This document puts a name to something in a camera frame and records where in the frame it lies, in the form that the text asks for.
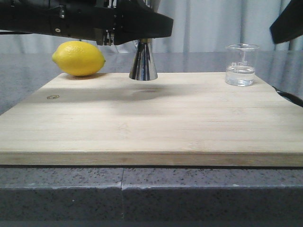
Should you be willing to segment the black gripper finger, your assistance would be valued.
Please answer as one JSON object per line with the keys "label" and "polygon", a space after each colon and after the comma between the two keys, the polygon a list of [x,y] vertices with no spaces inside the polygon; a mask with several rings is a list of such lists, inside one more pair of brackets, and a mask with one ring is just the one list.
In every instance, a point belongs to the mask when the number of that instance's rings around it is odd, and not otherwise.
{"label": "black gripper finger", "polygon": [[303,0],[291,0],[270,27],[274,44],[291,41],[303,35]]}

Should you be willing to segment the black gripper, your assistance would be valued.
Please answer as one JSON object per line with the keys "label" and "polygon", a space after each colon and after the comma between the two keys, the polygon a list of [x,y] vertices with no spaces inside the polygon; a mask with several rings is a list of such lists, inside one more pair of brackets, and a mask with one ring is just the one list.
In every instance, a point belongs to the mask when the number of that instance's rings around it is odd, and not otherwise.
{"label": "black gripper", "polygon": [[47,0],[51,35],[121,45],[170,37],[173,19],[158,13],[159,0]]}

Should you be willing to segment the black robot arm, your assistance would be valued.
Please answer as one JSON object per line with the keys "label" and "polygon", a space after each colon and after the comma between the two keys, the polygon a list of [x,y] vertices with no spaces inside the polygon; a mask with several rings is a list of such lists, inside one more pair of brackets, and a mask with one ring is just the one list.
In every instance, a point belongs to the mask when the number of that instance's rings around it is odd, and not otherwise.
{"label": "black robot arm", "polygon": [[143,0],[2,0],[2,33],[43,34],[121,45],[169,37],[173,19]]}

